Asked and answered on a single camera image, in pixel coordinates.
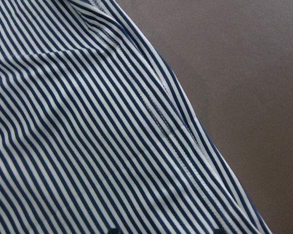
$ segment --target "striped shirt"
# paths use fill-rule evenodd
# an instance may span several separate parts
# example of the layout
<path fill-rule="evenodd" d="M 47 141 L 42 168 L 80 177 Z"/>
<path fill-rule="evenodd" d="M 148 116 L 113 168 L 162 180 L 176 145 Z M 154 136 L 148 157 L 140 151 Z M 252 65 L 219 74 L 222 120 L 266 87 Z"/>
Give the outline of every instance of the striped shirt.
<path fill-rule="evenodd" d="M 0 233 L 271 233 L 114 0 L 0 0 Z"/>

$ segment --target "gray surface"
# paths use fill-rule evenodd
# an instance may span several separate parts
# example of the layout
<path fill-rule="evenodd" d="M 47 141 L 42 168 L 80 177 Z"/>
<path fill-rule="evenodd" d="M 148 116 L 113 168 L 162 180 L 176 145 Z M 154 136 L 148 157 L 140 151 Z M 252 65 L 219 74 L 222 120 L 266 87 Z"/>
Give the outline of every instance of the gray surface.
<path fill-rule="evenodd" d="M 116 0 L 275 234 L 293 234 L 293 1 Z"/>

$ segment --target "navy and white striped cloth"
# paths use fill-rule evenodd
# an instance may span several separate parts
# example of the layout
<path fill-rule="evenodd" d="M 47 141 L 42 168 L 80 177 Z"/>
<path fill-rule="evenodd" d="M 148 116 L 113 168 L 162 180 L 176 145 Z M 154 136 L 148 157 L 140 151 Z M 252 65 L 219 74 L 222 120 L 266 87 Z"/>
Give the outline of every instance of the navy and white striped cloth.
<path fill-rule="evenodd" d="M 271 233 L 114 0 L 0 0 L 0 233 L 115 227 Z"/>

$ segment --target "cloth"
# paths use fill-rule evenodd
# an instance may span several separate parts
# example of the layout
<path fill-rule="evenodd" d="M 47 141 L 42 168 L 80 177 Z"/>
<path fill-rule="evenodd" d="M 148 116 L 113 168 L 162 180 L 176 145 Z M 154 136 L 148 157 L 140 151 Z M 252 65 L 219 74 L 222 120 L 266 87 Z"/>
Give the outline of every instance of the cloth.
<path fill-rule="evenodd" d="M 0 0 L 0 233 L 108 230 L 271 233 L 114 0 Z"/>

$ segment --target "brown surface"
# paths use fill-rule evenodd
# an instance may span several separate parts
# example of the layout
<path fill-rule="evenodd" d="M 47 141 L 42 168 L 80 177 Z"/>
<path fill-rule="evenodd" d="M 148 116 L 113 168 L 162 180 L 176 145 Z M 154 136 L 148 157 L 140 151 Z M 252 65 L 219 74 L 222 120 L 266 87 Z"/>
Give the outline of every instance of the brown surface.
<path fill-rule="evenodd" d="M 116 0 L 275 234 L 293 234 L 293 1 Z"/>

